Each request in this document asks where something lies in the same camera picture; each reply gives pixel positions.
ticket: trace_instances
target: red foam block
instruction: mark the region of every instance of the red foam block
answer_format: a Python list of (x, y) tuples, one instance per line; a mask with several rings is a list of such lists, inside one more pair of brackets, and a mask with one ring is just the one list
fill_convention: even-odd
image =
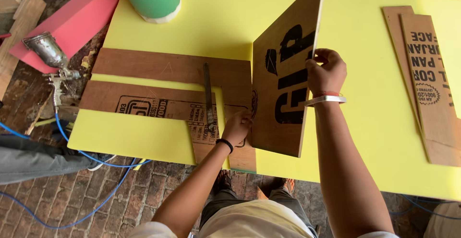
[[(70, 0), (32, 30), (27, 37), (49, 31), (70, 59), (109, 23), (117, 3), (118, 0)], [(42, 73), (57, 70), (44, 64), (37, 54), (27, 50), (22, 42), (16, 43), (9, 53)]]

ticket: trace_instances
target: spray paint gun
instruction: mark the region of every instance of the spray paint gun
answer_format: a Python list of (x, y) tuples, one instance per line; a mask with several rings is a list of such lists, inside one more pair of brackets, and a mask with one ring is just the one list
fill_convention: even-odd
[(80, 78), (80, 73), (77, 70), (69, 70), (67, 68), (68, 60), (66, 54), (56, 43), (55, 38), (50, 32), (43, 32), (40, 35), (27, 37), (22, 40), (28, 50), (34, 51), (43, 62), (53, 68), (59, 68), (57, 73), (48, 73), (43, 76), (48, 77), (49, 83), (54, 87), (53, 105), (55, 112), (58, 112), (58, 106), (61, 104), (61, 84), (69, 91), (67, 81)]

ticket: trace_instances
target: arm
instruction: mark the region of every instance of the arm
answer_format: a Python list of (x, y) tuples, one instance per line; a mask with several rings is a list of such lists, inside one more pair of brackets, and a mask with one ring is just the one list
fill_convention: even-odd
[[(346, 64), (333, 50), (315, 52), (318, 56), (306, 62), (310, 90), (314, 95), (339, 93)], [(394, 233), (384, 199), (355, 147), (338, 102), (321, 102), (314, 107), (320, 185), (333, 234), (357, 238), (374, 231)]]
[[(222, 138), (231, 144), (241, 142), (251, 127), (250, 118), (249, 111), (234, 115), (227, 121)], [(165, 224), (179, 238), (187, 237), (230, 152), (227, 144), (216, 144), (192, 174), (162, 203), (152, 221)]]

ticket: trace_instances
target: leg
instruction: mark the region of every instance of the leg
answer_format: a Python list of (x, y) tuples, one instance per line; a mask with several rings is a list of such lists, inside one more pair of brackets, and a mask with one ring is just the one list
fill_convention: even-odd
[(271, 191), (269, 199), (291, 209), (301, 219), (301, 221), (303, 221), (303, 223), (306, 224), (306, 226), (312, 231), (312, 233), (314, 235), (317, 235), (315, 232), (315, 228), (312, 226), (311, 222), (306, 216), (306, 213), (304, 212), (301, 203), (299, 203), (299, 201), (296, 198), (291, 196), (291, 191), (295, 186), (295, 180), (287, 178), (284, 180), (285, 183), (282, 186), (280, 186), (280, 188)]
[(206, 221), (208, 221), (208, 219), (210, 219), (210, 217), (212, 217), (221, 208), (247, 202), (247, 200), (237, 199), (237, 195), (232, 190), (231, 179), (228, 172), (229, 171), (225, 172), (224, 170), (221, 170), (216, 178), (218, 183), (218, 192), (214, 196), (213, 200), (211, 200), (202, 211), (200, 229)]
[(19, 137), (0, 137), (0, 184), (73, 173), (97, 164), (74, 150)]

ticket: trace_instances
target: iso certification stamp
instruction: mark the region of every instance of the iso certification stamp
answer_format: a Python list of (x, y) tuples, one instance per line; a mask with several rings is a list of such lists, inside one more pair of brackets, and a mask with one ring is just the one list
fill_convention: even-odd
[(427, 83), (417, 83), (416, 93), (419, 103), (423, 105), (435, 104), (440, 100), (440, 93), (437, 89)]

